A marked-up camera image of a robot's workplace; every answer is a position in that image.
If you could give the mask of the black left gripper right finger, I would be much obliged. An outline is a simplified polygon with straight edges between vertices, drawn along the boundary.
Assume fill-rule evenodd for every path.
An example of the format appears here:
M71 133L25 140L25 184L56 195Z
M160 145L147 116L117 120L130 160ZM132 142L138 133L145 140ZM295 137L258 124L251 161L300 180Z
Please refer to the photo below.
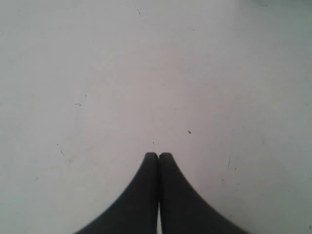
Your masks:
M164 234L245 234L194 190L171 153L159 156L160 219Z

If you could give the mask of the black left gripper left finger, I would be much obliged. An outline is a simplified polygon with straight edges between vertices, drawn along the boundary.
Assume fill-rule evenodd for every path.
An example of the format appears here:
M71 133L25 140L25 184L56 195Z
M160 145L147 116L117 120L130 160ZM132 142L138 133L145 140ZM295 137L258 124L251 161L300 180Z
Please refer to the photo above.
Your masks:
M146 153L127 188L80 234L155 234L158 216L158 156Z

